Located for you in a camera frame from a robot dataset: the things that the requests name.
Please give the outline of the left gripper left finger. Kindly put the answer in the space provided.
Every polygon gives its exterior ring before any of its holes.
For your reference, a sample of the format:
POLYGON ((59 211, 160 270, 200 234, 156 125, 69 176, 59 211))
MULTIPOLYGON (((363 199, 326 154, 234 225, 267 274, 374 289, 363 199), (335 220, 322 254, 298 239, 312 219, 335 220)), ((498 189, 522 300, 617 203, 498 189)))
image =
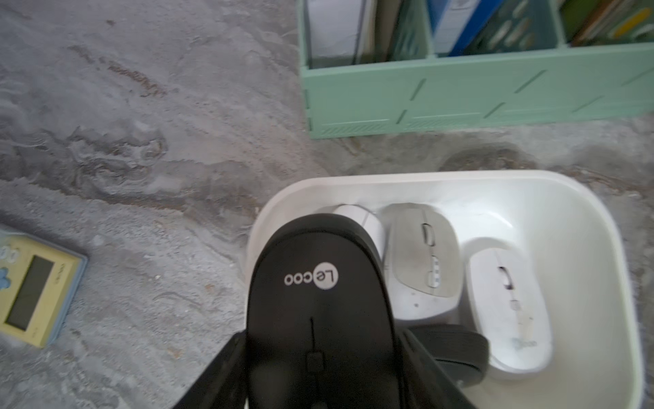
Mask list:
POLYGON ((174 409, 243 409, 247 401, 246 332, 236 332, 174 409))

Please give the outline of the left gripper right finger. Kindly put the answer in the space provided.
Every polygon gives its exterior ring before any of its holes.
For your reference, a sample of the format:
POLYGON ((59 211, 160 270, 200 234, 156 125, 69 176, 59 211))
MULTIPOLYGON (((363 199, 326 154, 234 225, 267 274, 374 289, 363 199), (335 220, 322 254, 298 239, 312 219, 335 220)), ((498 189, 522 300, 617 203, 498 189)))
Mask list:
POLYGON ((403 364, 403 382, 406 408, 474 408, 440 366, 427 355, 427 351, 403 329, 399 342, 403 364))

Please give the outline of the black Lecoo mouse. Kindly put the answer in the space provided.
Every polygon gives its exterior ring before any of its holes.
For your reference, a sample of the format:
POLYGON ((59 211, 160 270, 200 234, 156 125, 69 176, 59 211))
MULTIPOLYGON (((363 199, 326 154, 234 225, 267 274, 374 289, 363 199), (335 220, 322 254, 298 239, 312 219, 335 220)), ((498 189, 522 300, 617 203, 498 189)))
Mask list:
POLYGON ((271 237, 248 296, 250 407, 400 407, 381 269, 371 237, 345 216, 303 216, 271 237))

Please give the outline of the grey white mouse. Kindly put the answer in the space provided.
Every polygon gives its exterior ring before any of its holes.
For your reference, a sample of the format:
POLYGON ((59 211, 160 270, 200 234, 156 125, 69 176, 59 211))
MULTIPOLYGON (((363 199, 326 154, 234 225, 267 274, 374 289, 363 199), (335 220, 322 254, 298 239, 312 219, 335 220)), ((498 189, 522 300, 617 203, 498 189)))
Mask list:
POLYGON ((463 259, 450 221, 427 206, 399 210, 384 258, 385 284, 398 321, 443 321, 463 293, 463 259))

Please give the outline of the white plastic storage box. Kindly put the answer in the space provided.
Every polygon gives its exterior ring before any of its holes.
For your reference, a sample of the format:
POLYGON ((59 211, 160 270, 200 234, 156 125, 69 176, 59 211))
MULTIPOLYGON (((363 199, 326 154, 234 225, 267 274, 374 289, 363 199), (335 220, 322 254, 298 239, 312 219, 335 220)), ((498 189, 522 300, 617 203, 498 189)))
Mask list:
POLYGON ((255 220, 243 274, 287 222, 340 205, 385 221, 401 204, 431 206, 452 224, 465 255, 507 247, 538 278, 554 357, 526 380, 487 378, 466 390, 479 408, 637 408, 644 365, 623 241, 588 188, 544 170, 456 171, 322 177, 277 193, 255 220))

